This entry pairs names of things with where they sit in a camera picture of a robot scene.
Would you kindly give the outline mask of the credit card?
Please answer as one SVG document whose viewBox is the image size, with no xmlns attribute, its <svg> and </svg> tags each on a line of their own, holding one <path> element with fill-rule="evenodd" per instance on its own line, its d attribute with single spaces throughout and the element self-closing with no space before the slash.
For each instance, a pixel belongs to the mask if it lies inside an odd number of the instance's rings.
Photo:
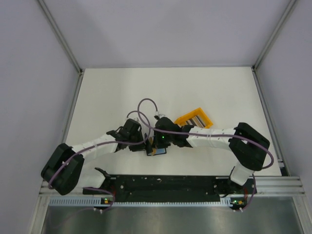
<svg viewBox="0 0 312 234">
<path fill-rule="evenodd" d="M 149 138 L 149 143 L 150 143 L 150 150 L 149 150 L 150 153 L 149 153 L 149 155 L 150 156 L 154 156 L 156 154 L 156 150 L 157 150 L 157 148 L 154 145 L 154 137 L 150 137 Z"/>
</svg>

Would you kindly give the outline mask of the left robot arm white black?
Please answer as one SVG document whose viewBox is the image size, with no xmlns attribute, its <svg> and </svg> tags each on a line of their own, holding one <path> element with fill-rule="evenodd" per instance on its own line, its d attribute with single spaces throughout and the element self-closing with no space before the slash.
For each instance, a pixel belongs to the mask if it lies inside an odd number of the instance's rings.
<svg viewBox="0 0 312 234">
<path fill-rule="evenodd" d="M 129 118 L 117 130 L 108 131 L 97 139 L 74 146 L 58 145 L 42 169 L 41 177 L 48 182 L 49 189 L 60 195 L 85 187 L 95 188 L 103 194 L 109 191 L 111 182 L 102 169 L 90 169 L 88 164 L 128 146 L 143 149 L 144 143 L 141 124 Z"/>
</svg>

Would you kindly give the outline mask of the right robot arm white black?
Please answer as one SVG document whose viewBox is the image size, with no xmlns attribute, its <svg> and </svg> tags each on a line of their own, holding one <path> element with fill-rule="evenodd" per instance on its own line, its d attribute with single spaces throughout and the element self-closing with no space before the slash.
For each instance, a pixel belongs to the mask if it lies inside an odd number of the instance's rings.
<svg viewBox="0 0 312 234">
<path fill-rule="evenodd" d="M 264 166 L 270 142 L 245 122 L 231 129 L 207 129 L 194 125 L 179 126 L 167 117 L 155 117 L 154 148 L 167 148 L 171 144 L 180 148 L 211 147 L 231 151 L 238 160 L 227 181 L 233 193 L 245 188 L 246 182 Z"/>
</svg>

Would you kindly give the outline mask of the black leather card holder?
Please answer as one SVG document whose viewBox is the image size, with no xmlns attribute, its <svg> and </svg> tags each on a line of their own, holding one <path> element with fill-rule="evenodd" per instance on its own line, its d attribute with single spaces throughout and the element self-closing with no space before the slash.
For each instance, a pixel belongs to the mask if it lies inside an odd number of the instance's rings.
<svg viewBox="0 0 312 234">
<path fill-rule="evenodd" d="M 151 144 L 146 144 L 145 151 L 147 156 L 158 156 L 167 154 L 166 148 L 153 148 Z"/>
</svg>

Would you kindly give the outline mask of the yellow plastic bin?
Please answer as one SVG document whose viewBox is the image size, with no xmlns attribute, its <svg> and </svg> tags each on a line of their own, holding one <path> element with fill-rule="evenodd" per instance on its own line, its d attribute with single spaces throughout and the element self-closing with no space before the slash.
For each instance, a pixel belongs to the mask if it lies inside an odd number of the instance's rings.
<svg viewBox="0 0 312 234">
<path fill-rule="evenodd" d="M 201 108 L 197 108 L 181 117 L 178 117 L 174 123 L 180 127 L 185 125 L 192 125 L 209 129 L 213 126 L 213 122 L 208 118 L 206 113 Z"/>
</svg>

